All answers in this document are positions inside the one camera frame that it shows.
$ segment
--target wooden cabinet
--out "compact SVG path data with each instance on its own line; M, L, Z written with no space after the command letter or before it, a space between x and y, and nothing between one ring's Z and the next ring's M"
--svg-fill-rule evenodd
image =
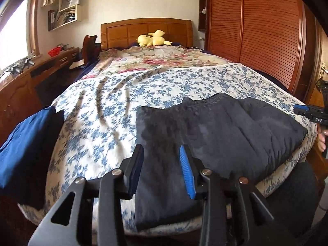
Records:
M37 63L0 89L0 145L14 128L44 106L36 86L59 69L70 65L78 48Z
M209 0L206 49L278 79L306 96L315 18L301 0Z

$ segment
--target blue folded cloth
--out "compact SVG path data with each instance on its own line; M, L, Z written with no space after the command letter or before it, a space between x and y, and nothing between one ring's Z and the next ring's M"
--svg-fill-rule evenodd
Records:
M0 148L0 195L7 195L13 186L24 185L24 170L34 162L55 113L55 107L51 106L28 117Z

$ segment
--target stuffed animal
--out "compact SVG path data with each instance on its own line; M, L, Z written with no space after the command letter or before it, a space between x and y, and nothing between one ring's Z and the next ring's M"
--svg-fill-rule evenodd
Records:
M161 30L157 30L156 32L150 32L147 35L140 35L137 39L137 42L140 46L161 46L163 44L165 45L171 45L171 42L167 42L162 36L165 34L165 32Z

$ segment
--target red plastic basket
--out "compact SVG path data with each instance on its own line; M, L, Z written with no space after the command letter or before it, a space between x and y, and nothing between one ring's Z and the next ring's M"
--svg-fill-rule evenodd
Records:
M48 55L50 55L51 57L54 57L54 56L56 56L57 54L59 54L60 50L61 50L61 47L60 47L60 46L55 47L54 49L52 49L52 50L50 50L50 51L48 52Z

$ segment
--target person's hand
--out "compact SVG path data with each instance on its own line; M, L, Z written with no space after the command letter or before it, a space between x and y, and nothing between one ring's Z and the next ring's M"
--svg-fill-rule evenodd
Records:
M326 149L326 135L328 135L328 130L321 130L321 126L317 124L318 127L318 148L323 153Z

